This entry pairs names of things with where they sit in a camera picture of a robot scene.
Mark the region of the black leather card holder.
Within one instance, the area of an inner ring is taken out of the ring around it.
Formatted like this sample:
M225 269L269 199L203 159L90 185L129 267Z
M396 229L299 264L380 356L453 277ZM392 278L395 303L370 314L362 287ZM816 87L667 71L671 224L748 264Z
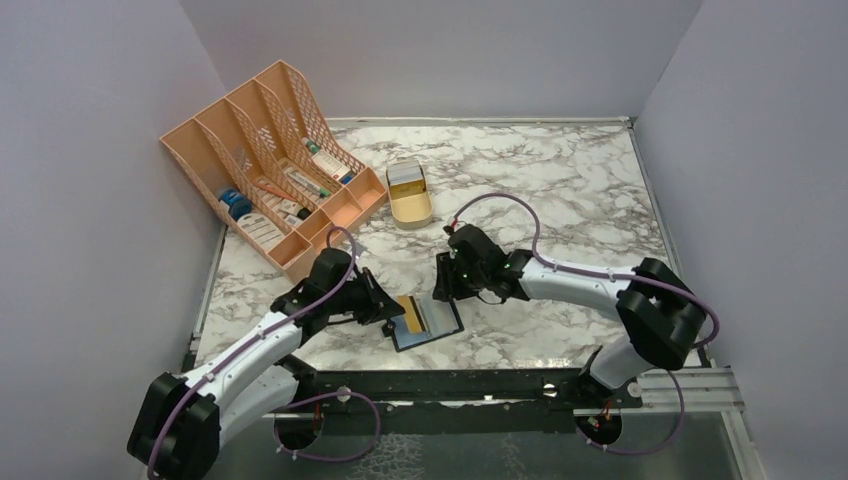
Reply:
M441 302L429 297L415 297L422 307L428 331L420 334L409 333L403 324L403 315L386 321L382 332L392 340L396 352L410 350L465 330L453 301Z

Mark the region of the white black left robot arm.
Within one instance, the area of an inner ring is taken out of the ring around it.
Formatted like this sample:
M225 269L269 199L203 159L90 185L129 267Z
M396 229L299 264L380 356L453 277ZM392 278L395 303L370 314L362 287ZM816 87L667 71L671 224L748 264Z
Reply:
M262 415L302 410L349 391L314 395L313 382L281 366L286 356L327 327L335 315L361 324L401 316L355 257L326 248L310 273L278 297L259 324L213 360L182 375L165 372L148 387L127 444L151 479L200 479L223 445Z

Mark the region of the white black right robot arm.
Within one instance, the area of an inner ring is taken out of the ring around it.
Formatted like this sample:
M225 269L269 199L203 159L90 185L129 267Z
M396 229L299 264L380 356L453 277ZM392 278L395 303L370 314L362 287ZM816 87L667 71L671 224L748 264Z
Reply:
M658 259L644 258L624 270L557 263L532 250L505 252L473 225L450 231L436 270L432 296L438 301L487 290L500 302L560 301L619 321L624 335L599 347L576 383L579 398L592 407L604 405L646 371L681 369L707 319L693 293Z

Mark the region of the beige card tray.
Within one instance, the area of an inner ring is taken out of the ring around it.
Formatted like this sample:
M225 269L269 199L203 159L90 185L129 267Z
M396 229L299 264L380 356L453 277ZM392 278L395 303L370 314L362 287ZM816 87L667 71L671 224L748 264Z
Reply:
M389 187L390 210L398 228L414 230L430 223L433 205L424 173L424 179L400 186Z

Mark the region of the white label card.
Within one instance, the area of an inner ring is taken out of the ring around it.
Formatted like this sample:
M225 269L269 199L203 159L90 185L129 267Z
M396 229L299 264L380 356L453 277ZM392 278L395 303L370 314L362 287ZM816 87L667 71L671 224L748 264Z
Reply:
M286 237L278 226L261 213L245 214L236 223L265 253L271 252Z

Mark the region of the white glue stick box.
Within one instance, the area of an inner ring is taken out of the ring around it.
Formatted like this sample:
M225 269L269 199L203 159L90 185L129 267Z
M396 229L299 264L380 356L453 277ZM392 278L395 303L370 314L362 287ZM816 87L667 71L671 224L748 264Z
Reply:
M310 152L313 163L329 177L343 185L353 179L354 172L349 166L328 153L313 140L308 137L302 137L301 143Z

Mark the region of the orange plastic desk organizer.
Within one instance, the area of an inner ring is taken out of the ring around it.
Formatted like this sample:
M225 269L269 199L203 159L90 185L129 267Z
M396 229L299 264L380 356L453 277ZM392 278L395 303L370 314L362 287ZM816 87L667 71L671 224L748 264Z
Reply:
M353 179L343 185L321 171L301 143L308 137L349 166ZM313 92L300 71L278 61L195 114L160 139L218 217L292 282L304 278L318 252L342 242L341 226L355 231L387 201L375 171L334 138ZM284 173L294 168L331 192L308 191ZM269 184L298 203L256 188ZM216 198L222 187L237 188L278 226L285 239L265 253L237 225Z

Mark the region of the orange pen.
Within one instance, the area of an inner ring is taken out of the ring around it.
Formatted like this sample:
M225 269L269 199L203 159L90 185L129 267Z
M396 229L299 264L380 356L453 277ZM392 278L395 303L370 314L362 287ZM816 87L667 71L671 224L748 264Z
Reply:
M270 193L270 194L273 194L273 195L275 195L275 196L277 196L277 197L280 197L280 198L282 198L282 199L285 199L285 200L289 200L289 201L292 201L292 202L298 203L298 200L297 200L296 198L292 197L291 195L289 195L288 193L286 193L286 192L284 192L284 191L280 190L280 189L279 189L279 188L277 188L277 187L274 187L274 186L269 185L269 184L263 184L263 183L261 183L261 182L259 182L259 181L253 181L253 182L252 182L252 184L253 184L256 188L259 188L259 189L261 189L261 190L263 190L263 191L265 191L265 192L268 192L268 193Z

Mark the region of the black mounting base rail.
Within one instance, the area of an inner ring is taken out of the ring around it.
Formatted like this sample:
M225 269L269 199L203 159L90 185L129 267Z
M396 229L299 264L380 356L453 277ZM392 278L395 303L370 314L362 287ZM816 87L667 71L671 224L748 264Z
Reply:
M323 400L270 415L286 440L382 434L572 434L576 413L640 408L620 389L608 400L578 389L577 368L315 371L299 376L296 399Z

